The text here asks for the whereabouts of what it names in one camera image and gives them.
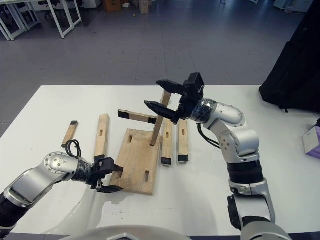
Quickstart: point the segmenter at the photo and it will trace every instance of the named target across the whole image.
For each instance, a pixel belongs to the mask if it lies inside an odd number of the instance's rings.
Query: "rectangular slot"
[[[132,135],[129,135],[129,138],[128,138],[128,143],[131,143],[131,141],[132,141]]]
[[[148,182],[148,179],[149,179],[149,171],[145,171],[144,180],[146,183]]]

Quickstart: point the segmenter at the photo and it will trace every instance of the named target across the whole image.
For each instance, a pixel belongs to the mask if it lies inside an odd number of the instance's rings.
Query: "cardboard box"
[[[121,11],[121,0],[103,0],[103,8],[108,13]]]

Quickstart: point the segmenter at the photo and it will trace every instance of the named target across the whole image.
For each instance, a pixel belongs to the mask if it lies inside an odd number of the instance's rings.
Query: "purple box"
[[[320,159],[320,127],[314,126],[302,138],[305,154]]]

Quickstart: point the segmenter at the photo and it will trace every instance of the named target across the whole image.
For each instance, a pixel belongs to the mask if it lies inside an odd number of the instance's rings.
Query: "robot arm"
[[[274,224],[276,215],[260,164],[259,138],[246,124],[244,114],[234,106],[203,98],[205,84],[200,73],[192,73],[183,86],[169,80],[157,84],[182,97],[177,111],[145,101],[151,110],[174,124],[179,119],[191,119],[217,137],[233,193],[227,198],[229,217],[231,224],[241,230],[241,239],[291,239]]]
[[[90,164],[81,157],[71,157],[63,152],[48,154],[39,166],[25,171],[0,195],[0,239],[61,181],[83,182],[100,193],[120,191],[119,187],[102,184],[102,179],[113,171],[123,171],[123,168],[114,164],[110,157],[95,159]]]

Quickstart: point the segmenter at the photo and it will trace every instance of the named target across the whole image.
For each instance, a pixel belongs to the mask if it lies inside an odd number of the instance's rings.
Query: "desk leg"
[[[74,26],[76,26],[78,23],[82,22],[82,19],[81,19],[80,11],[79,11],[79,8],[78,8],[77,0],[73,0],[73,1],[74,1],[74,6],[75,6],[75,9],[76,9],[76,13],[78,14],[78,20],[75,21],[75,23],[74,23]]]
[[[9,37],[9,34],[8,34],[9,30],[5,25],[5,23],[2,21],[1,16],[0,16],[0,31],[7,41],[13,40]]]
[[[28,26],[28,23],[26,22],[24,16],[22,16],[19,8],[17,7],[17,4],[13,4],[13,7],[14,7],[16,13],[19,15],[19,18],[22,21],[23,25],[26,27],[27,30],[30,30],[30,27]]]
[[[25,2],[28,13],[32,18],[32,22],[28,24],[28,27],[31,29],[33,26],[40,24],[39,18],[36,14],[36,11],[30,2]]]
[[[73,30],[73,29],[75,29],[75,26],[74,26],[74,22],[72,21],[67,2],[66,2],[66,0],[61,0],[61,3],[64,8],[64,11],[65,11],[66,18],[68,19],[69,25]]]
[[[38,18],[38,16],[37,16],[37,14],[36,14],[35,8],[34,8],[34,6],[31,4],[31,2],[27,2],[26,4],[28,4],[29,9],[32,11],[32,13],[33,13],[33,15],[34,15],[34,17],[35,17],[35,20],[36,20],[38,23],[41,23],[40,20],[39,20],[39,18]]]
[[[57,28],[58,28],[58,30],[59,30],[59,33],[60,33],[60,35],[61,35],[61,38],[64,39],[64,38],[65,38],[65,35],[64,35],[64,33],[62,32],[62,29],[61,29],[60,23],[59,23],[59,21],[58,21],[57,15],[56,15],[56,13],[55,13],[54,7],[52,6],[52,3],[51,3],[50,0],[46,0],[46,1],[48,2],[50,11],[51,11],[51,13],[52,13],[52,16],[53,16],[53,19],[54,19],[54,21],[55,21],[55,24],[56,24],[56,26],[57,26]]]
[[[20,16],[19,16],[18,12],[16,11],[15,7],[14,7],[12,4],[7,4],[6,7],[8,8],[11,16],[13,17],[15,23],[18,25],[19,29],[20,29],[21,31],[23,31],[23,32],[26,32],[27,29],[26,29],[24,23],[22,22],[22,20],[21,20],[21,18],[20,18]]]
[[[15,23],[17,24],[17,26],[19,27],[19,30],[11,33],[8,28],[6,27],[5,24],[3,24],[3,28],[4,30],[7,32],[8,37],[13,41],[15,40],[15,38],[17,36],[19,36],[20,34],[23,34],[24,32],[27,31],[24,23],[21,21],[19,14],[17,13],[16,9],[14,6],[12,6],[11,4],[6,4],[6,7],[8,8],[11,16],[13,17]]]

